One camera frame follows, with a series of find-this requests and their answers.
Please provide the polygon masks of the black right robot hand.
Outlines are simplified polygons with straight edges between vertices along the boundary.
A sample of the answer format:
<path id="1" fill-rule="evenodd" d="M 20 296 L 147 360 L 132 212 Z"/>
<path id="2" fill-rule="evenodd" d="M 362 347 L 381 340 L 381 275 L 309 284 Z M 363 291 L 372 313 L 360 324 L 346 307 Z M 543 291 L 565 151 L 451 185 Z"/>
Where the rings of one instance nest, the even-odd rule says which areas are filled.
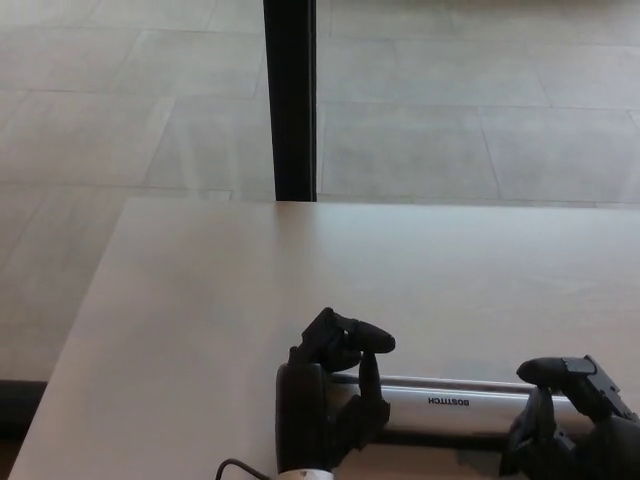
<path id="1" fill-rule="evenodd" d="M 523 362 L 518 377 L 534 386 L 512 422 L 501 455 L 501 477 L 528 479 L 637 479 L 639 416 L 596 360 L 540 357 Z M 563 394 L 591 421 L 576 437 L 556 419 L 553 395 Z"/>

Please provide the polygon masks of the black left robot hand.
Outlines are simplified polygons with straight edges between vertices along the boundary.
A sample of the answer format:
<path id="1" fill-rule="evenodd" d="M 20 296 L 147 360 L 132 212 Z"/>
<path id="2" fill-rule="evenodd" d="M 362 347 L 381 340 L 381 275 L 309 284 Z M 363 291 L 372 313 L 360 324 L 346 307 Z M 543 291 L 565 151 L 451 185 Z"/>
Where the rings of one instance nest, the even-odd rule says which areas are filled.
<path id="1" fill-rule="evenodd" d="M 383 431 L 391 406 L 383 398 L 376 356 L 395 347 L 390 333 L 330 307 L 316 316 L 276 376 L 279 479 L 331 479 L 352 450 L 363 449 Z M 353 367 L 359 368 L 359 392 L 334 412 L 332 375 Z"/>

